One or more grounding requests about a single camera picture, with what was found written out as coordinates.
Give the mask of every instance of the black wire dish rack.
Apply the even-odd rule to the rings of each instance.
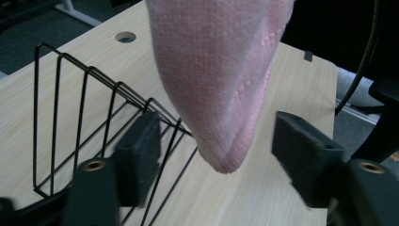
[[[41,92],[40,55],[43,52],[48,51],[56,56],[56,76],[55,85],[52,87],[52,89],[54,89],[54,93],[52,93],[52,95],[54,94],[54,99],[51,100],[52,110],[51,112],[47,111],[47,113],[45,113],[46,111],[40,111],[39,108]],[[78,86],[81,86],[80,100],[76,100],[77,107],[62,106],[63,101],[61,99],[68,98],[64,97],[65,95],[62,94],[63,88],[61,86],[61,79],[64,77],[62,74],[64,64],[69,64],[69,66],[72,66],[77,70],[77,73],[73,73],[73,75],[68,74],[69,77],[74,76],[76,78],[76,76],[78,76],[78,80],[76,81],[80,83]],[[145,114],[146,112],[159,112],[162,128],[161,138],[164,144],[163,156],[161,156],[163,160],[158,176],[152,186],[152,192],[148,198],[147,207],[141,220],[141,225],[144,225],[152,205],[152,199],[158,188],[162,173],[168,160],[172,157],[173,152],[185,138],[192,138],[190,132],[188,132],[182,125],[182,121],[173,117],[155,99],[150,98],[145,100],[123,82],[113,81],[97,68],[87,66],[75,57],[67,53],[61,53],[47,43],[41,43],[35,49],[34,83],[33,187],[34,191],[43,198],[53,196],[58,191],[70,187],[72,185],[73,173],[76,171],[80,162],[94,157],[109,156],[111,154],[110,150],[113,148],[112,145],[115,145],[116,140],[123,135],[123,132],[138,116]],[[85,111],[88,107],[93,107],[90,105],[89,93],[90,84],[94,83],[96,83],[97,86],[101,86],[108,90],[108,93],[110,94],[109,101],[103,101],[106,109],[106,111],[102,112],[104,113],[104,118],[98,120],[99,123],[95,125],[93,125],[93,123],[85,123],[87,118],[93,117],[93,115],[85,115]],[[106,92],[103,92],[101,95],[106,99]],[[76,108],[75,111],[77,111],[74,115],[75,118],[77,118],[76,123],[74,123],[72,129],[67,129],[67,132],[63,131],[64,128],[58,126],[59,121],[62,120],[63,117],[60,116],[62,107],[64,107],[64,109]],[[51,126],[44,128],[51,130],[51,132],[48,133],[51,134],[50,137],[46,136],[43,138],[39,136],[40,125],[42,124],[43,118],[51,124]],[[61,139],[73,140],[72,144],[68,146],[70,147],[69,150],[68,148],[57,145],[57,142]],[[157,216],[160,214],[173,189],[182,178],[190,161],[196,154],[197,147],[193,146],[191,151],[188,151],[190,154],[186,158],[185,162],[183,162],[182,169],[179,174],[176,175],[175,181],[171,183],[171,187],[165,197],[163,197],[158,209],[154,212],[149,225],[153,225]],[[124,224],[134,211],[135,208],[124,209],[121,211],[121,214],[123,215],[121,216],[121,223]]]

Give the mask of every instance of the black cable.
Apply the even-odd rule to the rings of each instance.
[[[367,72],[367,69],[370,65],[371,59],[373,57],[376,44],[379,38],[379,31],[380,31],[380,20],[381,12],[380,12],[380,0],[375,0],[374,4],[374,15],[373,15],[373,25],[372,30],[370,32],[370,38],[367,42],[366,50],[364,51],[363,58],[361,59],[358,71],[356,73],[355,78],[353,79],[352,84],[350,85],[348,91],[344,95],[343,99],[340,103],[335,107],[335,116],[337,116],[349,99],[352,97],[353,93],[355,92],[356,88],[358,87],[361,78]]]

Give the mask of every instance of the screw hole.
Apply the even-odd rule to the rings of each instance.
[[[136,39],[136,35],[129,31],[122,31],[115,36],[115,39],[120,43],[130,43]]]
[[[105,162],[104,161],[93,161],[87,163],[84,167],[84,171],[95,171],[95,170],[100,170],[105,167]]]
[[[382,169],[378,165],[371,164],[371,163],[362,162],[362,163],[359,163],[359,166],[361,169],[372,172],[372,173],[382,174],[385,172],[384,169]]]

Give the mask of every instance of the pink cloth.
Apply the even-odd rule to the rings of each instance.
[[[147,0],[158,71],[215,170],[238,169],[294,0]]]

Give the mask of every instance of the light wood surface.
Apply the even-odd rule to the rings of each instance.
[[[136,40],[117,42],[115,36],[122,31],[135,33]],[[60,50],[99,68],[115,81],[125,82],[144,98],[154,97],[176,115],[155,67],[145,3],[127,9]],[[327,211],[304,205],[270,153],[277,110],[296,114],[332,137],[337,68],[317,56],[312,62],[303,56],[303,51],[279,45],[254,143],[243,166],[235,173],[219,174],[196,154],[155,225],[326,225]],[[39,166],[39,173],[43,175],[49,170],[46,150],[51,145],[55,62],[55,55],[50,54],[41,59],[40,67],[39,160],[46,164]],[[32,191],[33,69],[33,64],[28,65],[0,81],[0,196],[13,198],[19,208],[40,199]],[[63,152],[57,153],[57,161],[74,147],[82,83],[79,74],[83,74],[69,64],[62,70],[58,121],[58,136],[62,138],[56,145]],[[89,80],[84,135],[92,131],[91,125],[105,119],[109,98],[109,90]],[[98,145],[93,142],[86,148]],[[149,219],[195,146],[194,139],[185,138],[168,161]],[[60,181],[69,179],[63,174],[59,177],[65,177]],[[134,211],[126,225],[137,225],[143,212]]]

